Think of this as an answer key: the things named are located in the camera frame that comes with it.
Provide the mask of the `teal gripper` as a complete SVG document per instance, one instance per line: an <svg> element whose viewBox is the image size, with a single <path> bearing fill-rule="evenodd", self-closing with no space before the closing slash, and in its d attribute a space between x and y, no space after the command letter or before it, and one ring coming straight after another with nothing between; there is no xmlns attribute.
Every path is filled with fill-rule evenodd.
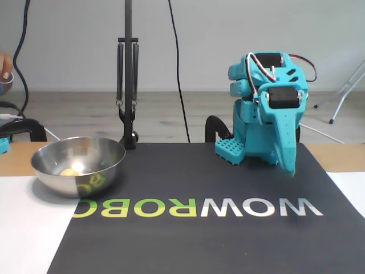
<svg viewBox="0 0 365 274"><path fill-rule="evenodd" d="M296 129L304 115L300 110L261 110L263 122L271 122L274 127L275 144L278 144L278 160L283 172L293 177L296 171L297 140Z"/></svg>

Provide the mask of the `person's hand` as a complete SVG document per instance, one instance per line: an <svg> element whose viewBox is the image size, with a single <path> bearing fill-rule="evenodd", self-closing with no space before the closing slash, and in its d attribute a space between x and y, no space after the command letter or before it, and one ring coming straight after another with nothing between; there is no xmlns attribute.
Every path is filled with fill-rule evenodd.
<svg viewBox="0 0 365 274"><path fill-rule="evenodd" d="M13 59L10 54L0 51L0 72L1 79L8 80L13 72Z"/></svg>

